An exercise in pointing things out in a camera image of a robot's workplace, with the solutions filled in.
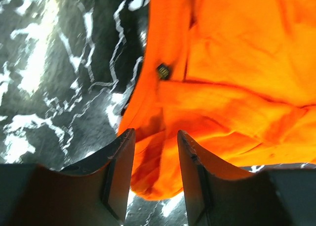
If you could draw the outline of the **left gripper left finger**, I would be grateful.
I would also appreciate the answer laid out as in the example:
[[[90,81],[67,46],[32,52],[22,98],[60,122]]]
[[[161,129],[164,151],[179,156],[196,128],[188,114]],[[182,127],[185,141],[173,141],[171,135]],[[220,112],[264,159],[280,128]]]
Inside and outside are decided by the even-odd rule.
[[[119,226],[125,220],[135,130],[62,171],[36,166],[14,212],[16,226]]]

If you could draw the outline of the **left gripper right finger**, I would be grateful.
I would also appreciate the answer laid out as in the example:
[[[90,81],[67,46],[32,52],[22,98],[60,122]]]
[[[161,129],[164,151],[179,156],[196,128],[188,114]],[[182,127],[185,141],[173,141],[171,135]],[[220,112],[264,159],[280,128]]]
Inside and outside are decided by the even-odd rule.
[[[177,142],[189,225],[291,225],[267,171],[253,174],[235,167],[182,130]]]

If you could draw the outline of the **orange t shirt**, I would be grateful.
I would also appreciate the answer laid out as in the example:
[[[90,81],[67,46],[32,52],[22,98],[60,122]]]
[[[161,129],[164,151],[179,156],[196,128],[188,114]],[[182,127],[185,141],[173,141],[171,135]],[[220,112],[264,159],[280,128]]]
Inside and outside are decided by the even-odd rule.
[[[146,200],[183,190],[179,130],[239,167],[315,163],[316,0],[151,0],[128,128]]]

